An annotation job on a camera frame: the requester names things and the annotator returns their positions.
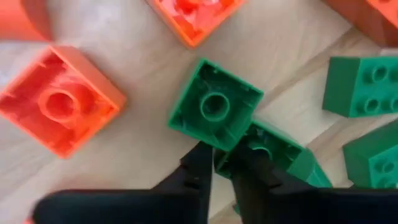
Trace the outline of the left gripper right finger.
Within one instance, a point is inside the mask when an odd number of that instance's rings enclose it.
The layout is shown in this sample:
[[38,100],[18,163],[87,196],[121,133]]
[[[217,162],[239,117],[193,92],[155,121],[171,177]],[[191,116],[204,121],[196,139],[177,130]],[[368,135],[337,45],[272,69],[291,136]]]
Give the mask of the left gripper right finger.
[[229,169],[243,223],[315,223],[310,184],[276,167],[265,151],[238,145]]

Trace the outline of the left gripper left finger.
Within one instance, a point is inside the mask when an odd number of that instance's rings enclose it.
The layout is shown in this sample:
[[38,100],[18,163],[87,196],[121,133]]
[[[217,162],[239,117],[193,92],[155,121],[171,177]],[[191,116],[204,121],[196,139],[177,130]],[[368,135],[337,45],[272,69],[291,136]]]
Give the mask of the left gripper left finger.
[[187,198],[178,202],[170,212],[172,215],[183,215],[182,223],[208,223],[212,175],[213,148],[199,142],[180,159],[180,165],[152,189]]

